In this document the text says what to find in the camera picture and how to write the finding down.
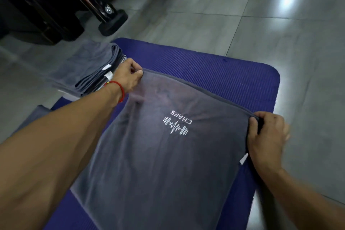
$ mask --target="purple yoga mat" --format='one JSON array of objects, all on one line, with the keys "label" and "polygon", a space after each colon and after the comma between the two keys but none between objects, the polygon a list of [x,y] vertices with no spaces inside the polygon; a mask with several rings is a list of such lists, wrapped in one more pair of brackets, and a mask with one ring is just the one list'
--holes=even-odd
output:
[{"label": "purple yoga mat", "polygon": [[[118,38],[114,40],[127,57],[142,67],[172,75],[239,104],[252,112],[273,112],[280,78],[271,66],[223,56],[198,53],[170,46]],[[58,109],[69,101],[61,98]],[[111,120],[121,111],[117,107]],[[256,189],[250,159],[239,169],[218,222],[218,230],[245,230]],[[96,230],[70,191],[52,215],[45,230]]]}]

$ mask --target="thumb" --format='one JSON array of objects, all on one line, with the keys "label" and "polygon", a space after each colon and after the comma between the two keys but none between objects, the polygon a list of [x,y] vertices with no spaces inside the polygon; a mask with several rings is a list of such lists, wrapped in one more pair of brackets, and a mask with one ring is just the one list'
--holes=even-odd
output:
[{"label": "thumb", "polygon": [[134,75],[137,79],[140,79],[144,75],[144,72],[142,70],[138,70],[134,72],[132,75]]},{"label": "thumb", "polygon": [[258,135],[258,121],[255,117],[249,118],[248,138],[254,139]]}]

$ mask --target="silver bolt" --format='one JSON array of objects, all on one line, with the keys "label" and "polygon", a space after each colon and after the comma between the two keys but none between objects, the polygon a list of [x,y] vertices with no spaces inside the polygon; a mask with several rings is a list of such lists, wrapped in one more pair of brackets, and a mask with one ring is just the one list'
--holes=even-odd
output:
[{"label": "silver bolt", "polygon": [[108,14],[111,14],[111,13],[112,13],[112,9],[111,9],[110,6],[106,6],[106,7],[105,7],[105,10],[106,10],[106,12],[107,12]]}]

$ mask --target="red string bracelet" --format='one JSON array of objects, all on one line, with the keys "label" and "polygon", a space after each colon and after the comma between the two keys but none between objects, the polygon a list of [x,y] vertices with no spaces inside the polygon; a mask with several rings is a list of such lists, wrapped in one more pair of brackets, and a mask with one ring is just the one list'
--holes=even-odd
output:
[{"label": "red string bracelet", "polygon": [[124,100],[124,98],[125,98],[125,90],[123,89],[123,87],[121,86],[121,84],[119,83],[119,82],[117,82],[117,81],[109,81],[109,82],[107,82],[107,83],[105,83],[104,84],[104,86],[106,85],[106,84],[109,84],[109,83],[115,83],[115,84],[117,84],[120,88],[121,88],[121,91],[122,91],[122,97],[121,97],[121,99],[119,100],[119,103],[122,103],[123,102],[123,100]]}]

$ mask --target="black rubber foot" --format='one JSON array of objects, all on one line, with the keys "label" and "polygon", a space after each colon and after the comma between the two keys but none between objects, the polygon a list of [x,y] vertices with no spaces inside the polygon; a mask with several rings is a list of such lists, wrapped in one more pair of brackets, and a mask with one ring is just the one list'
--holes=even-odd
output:
[{"label": "black rubber foot", "polygon": [[124,10],[118,10],[117,13],[111,21],[99,25],[98,30],[103,36],[114,34],[128,19],[128,15]]}]

